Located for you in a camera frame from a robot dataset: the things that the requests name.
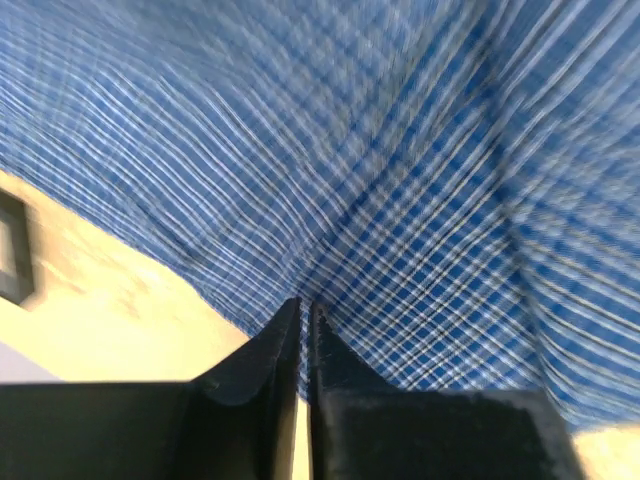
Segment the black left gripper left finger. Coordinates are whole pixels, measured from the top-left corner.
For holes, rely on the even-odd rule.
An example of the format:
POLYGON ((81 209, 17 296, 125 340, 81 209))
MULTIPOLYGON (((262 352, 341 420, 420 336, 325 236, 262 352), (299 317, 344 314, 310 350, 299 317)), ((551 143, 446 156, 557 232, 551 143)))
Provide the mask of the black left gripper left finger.
POLYGON ((220 363, 183 382, 1 388, 5 479, 287 479, 301 331, 288 299, 220 363))

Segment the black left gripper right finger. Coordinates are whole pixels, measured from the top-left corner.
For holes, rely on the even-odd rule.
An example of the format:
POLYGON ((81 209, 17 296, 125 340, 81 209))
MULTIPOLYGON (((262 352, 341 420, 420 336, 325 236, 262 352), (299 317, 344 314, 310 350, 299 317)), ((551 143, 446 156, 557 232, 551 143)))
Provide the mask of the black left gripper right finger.
POLYGON ((565 423, 538 389, 406 391, 310 314, 315 479, 582 479, 565 423))

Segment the blue plaid shirt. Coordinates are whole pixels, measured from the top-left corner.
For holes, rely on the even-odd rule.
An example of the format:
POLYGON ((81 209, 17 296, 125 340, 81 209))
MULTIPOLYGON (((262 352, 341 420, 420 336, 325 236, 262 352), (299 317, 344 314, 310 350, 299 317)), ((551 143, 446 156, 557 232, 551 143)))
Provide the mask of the blue plaid shirt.
POLYGON ((1 167, 250 334, 639 419, 635 1, 5 1, 1 167))

